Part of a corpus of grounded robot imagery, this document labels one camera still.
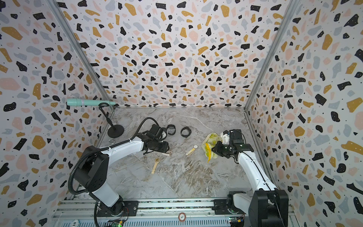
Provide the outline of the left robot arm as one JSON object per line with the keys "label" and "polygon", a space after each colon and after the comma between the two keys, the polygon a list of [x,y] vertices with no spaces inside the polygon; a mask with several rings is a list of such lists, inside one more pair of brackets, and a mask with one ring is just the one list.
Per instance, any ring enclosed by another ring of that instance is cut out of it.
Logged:
{"label": "left robot arm", "polygon": [[68,180],[72,195],[89,194],[105,208],[107,214],[117,216],[124,210],[123,198],[108,183],[108,170],[119,160],[138,152],[167,153],[170,149],[167,129],[152,117],[145,118],[130,139],[108,147],[90,146],[74,165]]}

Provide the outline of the black digital watch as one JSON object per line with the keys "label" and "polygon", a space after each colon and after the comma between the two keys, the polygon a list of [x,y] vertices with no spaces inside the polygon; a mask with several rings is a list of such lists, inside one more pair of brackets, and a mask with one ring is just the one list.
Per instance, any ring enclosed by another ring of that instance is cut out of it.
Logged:
{"label": "black digital watch", "polygon": [[183,127],[180,131],[181,136],[184,138],[188,138],[191,135],[191,133],[192,130],[187,126]]}

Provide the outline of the yellow green white cloth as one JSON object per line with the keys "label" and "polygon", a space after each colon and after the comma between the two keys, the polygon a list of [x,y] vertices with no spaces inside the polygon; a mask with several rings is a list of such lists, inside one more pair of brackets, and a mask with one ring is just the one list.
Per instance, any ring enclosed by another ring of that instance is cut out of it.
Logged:
{"label": "yellow green white cloth", "polygon": [[215,132],[210,133],[205,140],[202,142],[202,149],[205,152],[205,155],[208,159],[208,163],[212,159],[216,159],[218,155],[212,151],[212,149],[216,146],[217,142],[222,142],[222,137],[216,134]]}

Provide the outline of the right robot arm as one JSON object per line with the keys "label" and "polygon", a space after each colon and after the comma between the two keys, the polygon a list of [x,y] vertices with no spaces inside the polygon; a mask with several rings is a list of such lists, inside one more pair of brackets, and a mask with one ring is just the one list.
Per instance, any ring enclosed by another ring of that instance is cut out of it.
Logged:
{"label": "right robot arm", "polygon": [[243,191],[230,191],[225,201],[215,201],[215,213],[227,211],[240,215],[232,220],[232,226],[242,226],[248,220],[252,227],[286,227],[289,207],[286,191],[278,189],[269,179],[241,130],[224,131],[221,137],[212,152],[220,157],[233,158],[244,169],[253,196]]}

